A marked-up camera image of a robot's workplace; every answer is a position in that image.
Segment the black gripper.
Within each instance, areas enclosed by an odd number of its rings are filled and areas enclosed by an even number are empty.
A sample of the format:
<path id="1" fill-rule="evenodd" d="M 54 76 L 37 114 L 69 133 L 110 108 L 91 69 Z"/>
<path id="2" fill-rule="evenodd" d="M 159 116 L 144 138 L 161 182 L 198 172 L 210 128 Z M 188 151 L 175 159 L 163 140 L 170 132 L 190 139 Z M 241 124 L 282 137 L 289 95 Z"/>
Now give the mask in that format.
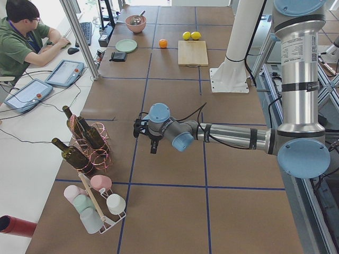
<path id="1" fill-rule="evenodd" d="M 156 154 L 157 153 L 157 147 L 159 141 L 164 137 L 163 134 L 152 130 L 149 126 L 147 127 L 147 130 L 145 131 L 147 136 L 151 139 L 150 143 L 150 153 Z"/>

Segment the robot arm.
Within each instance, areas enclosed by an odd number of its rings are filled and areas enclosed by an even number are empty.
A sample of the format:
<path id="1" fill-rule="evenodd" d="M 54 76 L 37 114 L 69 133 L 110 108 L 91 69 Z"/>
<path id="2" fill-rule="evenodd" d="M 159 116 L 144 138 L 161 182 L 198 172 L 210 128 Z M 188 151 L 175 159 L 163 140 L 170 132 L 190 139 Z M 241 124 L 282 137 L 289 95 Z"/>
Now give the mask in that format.
<path id="1" fill-rule="evenodd" d="M 167 139 L 178 151 L 194 140 L 217 142 L 245 150 L 263 150 L 276 155 L 279 167 L 296 178 L 315 178 L 329 167 L 325 129 L 318 122 L 317 34 L 325 25 L 324 1 L 274 1 L 273 33 L 281 43 L 283 110 L 276 129 L 258 130 L 177 120 L 163 103 L 151 106 L 134 123 L 134 136 L 151 139 L 151 152 Z"/>

